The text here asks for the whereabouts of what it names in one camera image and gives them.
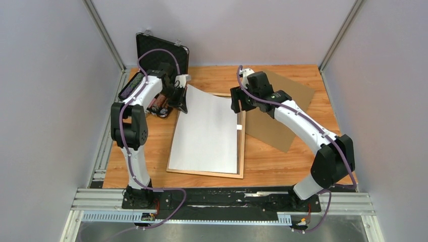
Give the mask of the brown cardboard backing board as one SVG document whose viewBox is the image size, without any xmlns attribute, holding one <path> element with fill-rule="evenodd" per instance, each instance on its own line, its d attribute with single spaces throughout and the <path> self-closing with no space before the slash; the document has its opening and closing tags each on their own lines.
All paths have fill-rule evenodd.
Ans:
<svg viewBox="0 0 428 242">
<path fill-rule="evenodd" d="M 275 92 L 282 90 L 291 96 L 292 100 L 286 104 L 292 110 L 280 106 L 275 109 L 274 116 L 261 112 L 258 107 L 248 111 L 246 134 L 285 153 L 297 136 L 309 141 L 309 146 L 313 147 L 315 141 L 310 137 L 310 132 L 314 132 L 314 127 L 297 113 L 307 113 L 315 90 L 272 71 L 264 70 L 264 73 Z"/>
</svg>

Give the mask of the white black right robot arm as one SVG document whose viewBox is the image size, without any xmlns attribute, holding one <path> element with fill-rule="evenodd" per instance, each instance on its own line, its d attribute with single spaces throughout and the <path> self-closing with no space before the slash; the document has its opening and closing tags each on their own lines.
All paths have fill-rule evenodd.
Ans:
<svg viewBox="0 0 428 242">
<path fill-rule="evenodd" d="M 230 90 L 234 113 L 259 109 L 289 128 L 314 153 L 309 175 L 289 192 L 288 203 L 292 209 L 302 210 L 310 197 L 336 186 L 347 176 L 352 181 L 347 188 L 356 188 L 353 141 L 348 135 L 338 136 L 329 131 L 306 114 L 285 91 L 274 91 L 265 72 L 239 66 L 236 76 L 238 86 Z"/>
</svg>

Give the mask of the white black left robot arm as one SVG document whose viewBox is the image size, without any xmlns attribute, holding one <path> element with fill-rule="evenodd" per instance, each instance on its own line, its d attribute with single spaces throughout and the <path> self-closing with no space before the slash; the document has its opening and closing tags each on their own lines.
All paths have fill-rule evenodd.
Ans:
<svg viewBox="0 0 428 242">
<path fill-rule="evenodd" d="M 191 77 L 174 75 L 174 70 L 172 65 L 161 63 L 155 70 L 137 72 L 111 105 L 111 137 L 124 154 L 129 174 L 124 198 L 142 208 L 151 207 L 155 197 L 144 155 L 148 139 L 146 110 L 156 97 L 163 95 L 171 107 L 187 112 L 187 83 Z"/>
</svg>

